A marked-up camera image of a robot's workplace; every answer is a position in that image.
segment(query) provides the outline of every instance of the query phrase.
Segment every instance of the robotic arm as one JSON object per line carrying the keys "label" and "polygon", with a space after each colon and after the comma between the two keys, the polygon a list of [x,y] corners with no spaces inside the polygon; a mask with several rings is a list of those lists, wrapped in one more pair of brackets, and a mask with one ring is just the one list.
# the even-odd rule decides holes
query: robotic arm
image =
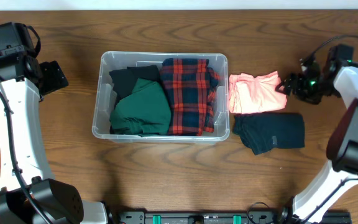
{"label": "robotic arm", "polygon": [[[38,38],[36,47],[28,30]],[[68,82],[57,62],[38,63],[35,58],[39,52],[39,36],[32,27],[17,23],[0,25],[0,223],[110,224],[111,213],[103,203],[82,201],[77,189],[54,180],[49,168],[38,103],[44,95],[67,86]],[[329,140],[328,161],[323,169],[283,208],[279,217],[273,211],[253,212],[255,216],[250,211],[246,214],[124,212],[119,222],[256,224],[254,220],[259,219],[261,224],[319,223],[326,210],[358,184],[358,64],[351,57],[352,48],[348,46],[332,48],[321,78],[313,52],[302,63],[303,74],[292,75],[282,83],[284,93],[292,91],[309,103],[319,103],[323,95],[342,96],[348,110]]]}

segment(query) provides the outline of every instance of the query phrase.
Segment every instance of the white background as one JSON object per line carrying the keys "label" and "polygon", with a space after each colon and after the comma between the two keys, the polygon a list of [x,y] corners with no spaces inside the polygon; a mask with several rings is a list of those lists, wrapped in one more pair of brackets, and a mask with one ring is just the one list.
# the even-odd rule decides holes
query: white background
{"label": "white background", "polygon": [[0,0],[0,10],[358,9],[358,0]]}

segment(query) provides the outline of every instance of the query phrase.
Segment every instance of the black cloth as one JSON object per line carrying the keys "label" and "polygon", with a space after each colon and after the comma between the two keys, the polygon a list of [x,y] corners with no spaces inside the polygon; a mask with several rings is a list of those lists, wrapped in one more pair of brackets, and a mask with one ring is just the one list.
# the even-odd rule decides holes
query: black cloth
{"label": "black cloth", "polygon": [[160,72],[156,65],[127,67],[127,69],[113,70],[109,72],[109,74],[114,83],[112,89],[118,96],[116,104],[120,99],[132,94],[132,90],[134,89],[138,78],[160,82]]}
{"label": "black cloth", "polygon": [[233,133],[259,155],[277,147],[296,149],[305,146],[305,123],[300,114],[256,113],[234,116]]}

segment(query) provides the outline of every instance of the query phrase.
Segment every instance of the green cloth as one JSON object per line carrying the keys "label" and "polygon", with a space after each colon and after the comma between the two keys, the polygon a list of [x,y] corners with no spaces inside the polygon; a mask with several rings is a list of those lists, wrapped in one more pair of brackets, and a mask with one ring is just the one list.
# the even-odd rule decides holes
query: green cloth
{"label": "green cloth", "polygon": [[111,112],[110,122],[115,134],[166,135],[171,109],[160,84],[138,78],[132,94]]}

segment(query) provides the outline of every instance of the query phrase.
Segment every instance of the storage box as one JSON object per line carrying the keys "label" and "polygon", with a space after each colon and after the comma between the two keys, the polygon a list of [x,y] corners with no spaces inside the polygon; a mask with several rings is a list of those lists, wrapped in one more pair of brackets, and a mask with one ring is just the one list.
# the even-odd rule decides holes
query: storage box
{"label": "storage box", "polygon": [[[162,67],[166,58],[200,58],[209,59],[209,67],[217,72],[221,79],[216,89],[214,101],[214,132],[203,132],[202,136],[147,136],[110,134],[110,114],[114,109],[117,93],[112,90],[109,71],[130,67],[142,67],[157,65]],[[229,137],[229,109],[227,107],[228,77],[227,58],[223,54],[171,54],[171,53],[141,53],[141,52],[106,52],[102,55],[94,109],[92,133],[100,139],[108,139],[114,142],[178,142],[214,144]]]}

